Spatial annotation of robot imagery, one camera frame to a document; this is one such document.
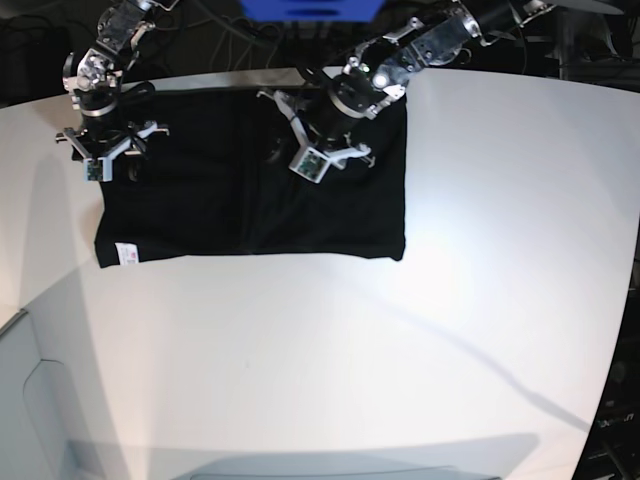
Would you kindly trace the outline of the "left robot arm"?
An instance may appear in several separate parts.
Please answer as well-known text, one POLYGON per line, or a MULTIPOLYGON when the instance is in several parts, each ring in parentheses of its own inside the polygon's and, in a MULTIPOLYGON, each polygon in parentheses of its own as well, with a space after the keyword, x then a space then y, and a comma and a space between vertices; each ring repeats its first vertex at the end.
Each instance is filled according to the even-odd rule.
POLYGON ((307 83, 319 90, 308 100, 259 90, 276 104, 297 140, 290 170, 318 184, 330 168, 343 170, 351 160, 374 166, 371 147, 351 138, 359 123, 401 100, 413 76, 455 61, 467 43, 490 46, 552 8, 544 1, 445 1, 433 15, 414 15, 349 49, 338 75, 308 71, 307 83))

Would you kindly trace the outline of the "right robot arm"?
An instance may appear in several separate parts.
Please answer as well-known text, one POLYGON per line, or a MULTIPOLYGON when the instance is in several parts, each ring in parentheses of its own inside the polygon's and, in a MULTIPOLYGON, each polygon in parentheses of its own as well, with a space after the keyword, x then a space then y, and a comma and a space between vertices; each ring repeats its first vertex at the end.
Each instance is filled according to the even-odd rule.
POLYGON ((154 120, 135 123, 124 116, 124 108, 155 91, 142 82, 129 92, 124 90, 125 75, 137 62, 139 44, 156 24, 151 14, 170 12, 175 1, 121 1, 100 17, 97 38, 80 59, 70 54, 63 67, 62 81, 72 107, 81 115, 77 128, 65 128, 55 141, 72 146, 72 159, 83 165, 87 181, 113 180, 117 159, 144 157, 147 139, 169 133, 154 120))

